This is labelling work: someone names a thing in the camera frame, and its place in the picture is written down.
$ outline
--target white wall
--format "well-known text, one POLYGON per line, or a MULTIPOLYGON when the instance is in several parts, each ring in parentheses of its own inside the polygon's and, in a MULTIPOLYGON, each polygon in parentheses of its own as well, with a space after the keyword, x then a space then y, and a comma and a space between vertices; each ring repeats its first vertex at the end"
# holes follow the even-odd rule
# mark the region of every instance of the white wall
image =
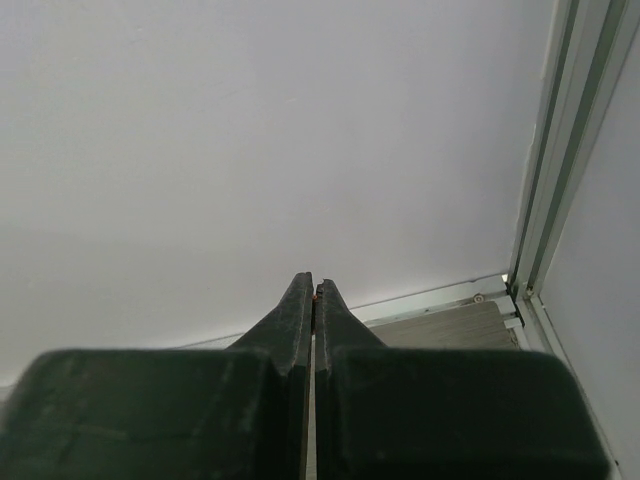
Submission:
POLYGON ((640 37, 636 36, 542 300, 618 454, 640 478, 640 37))
POLYGON ((0 2, 0 385, 505 271, 552 4, 0 2))

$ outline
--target wooden floor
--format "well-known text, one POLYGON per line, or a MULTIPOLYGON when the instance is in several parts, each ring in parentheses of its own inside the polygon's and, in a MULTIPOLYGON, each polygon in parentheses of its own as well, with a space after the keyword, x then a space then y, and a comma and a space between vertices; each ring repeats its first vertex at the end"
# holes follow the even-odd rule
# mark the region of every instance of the wooden floor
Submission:
MULTIPOLYGON (((517 350, 493 302, 458 307, 371 329, 391 347, 517 350)), ((307 479, 316 478, 315 395, 311 375, 307 479)))

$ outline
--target white surface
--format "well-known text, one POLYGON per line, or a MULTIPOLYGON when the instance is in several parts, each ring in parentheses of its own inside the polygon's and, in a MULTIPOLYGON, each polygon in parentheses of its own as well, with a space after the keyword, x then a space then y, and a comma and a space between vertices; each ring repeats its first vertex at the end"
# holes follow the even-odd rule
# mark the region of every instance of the white surface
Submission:
POLYGON ((552 8, 0 2, 0 384, 506 271, 552 8))
MULTIPOLYGON (((513 327, 513 332, 516 334, 520 348, 522 350, 533 350, 555 355, 567 365, 567 368, 572 372, 574 377, 576 377, 573 365, 567 358, 565 351, 560 344, 556 331, 551 324, 549 316, 547 315, 546 309, 540 301, 540 298, 534 296, 528 300, 518 300, 517 303, 522 320, 525 322, 524 328, 521 325, 513 327)), ((622 480, 620 469, 615 464, 615 455, 611 450, 611 442, 602 429, 601 419, 598 418, 594 412, 591 405, 591 399, 585 392, 584 387, 580 382, 580 378, 577 378, 577 382, 582 391, 583 399, 589 414, 591 415, 593 425, 600 437, 600 442, 605 450, 607 458, 609 459, 610 470, 607 478, 608 480, 622 480)))
POLYGON ((625 478, 640 478, 640 38, 578 188, 542 300, 625 478))

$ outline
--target aluminum frame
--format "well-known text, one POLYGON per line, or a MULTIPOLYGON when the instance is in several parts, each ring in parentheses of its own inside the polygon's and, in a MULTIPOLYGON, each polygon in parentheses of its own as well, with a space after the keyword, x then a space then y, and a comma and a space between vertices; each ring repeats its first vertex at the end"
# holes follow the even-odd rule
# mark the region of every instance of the aluminum frame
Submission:
POLYGON ((540 293, 640 22, 640 0, 558 0, 508 284, 540 293))

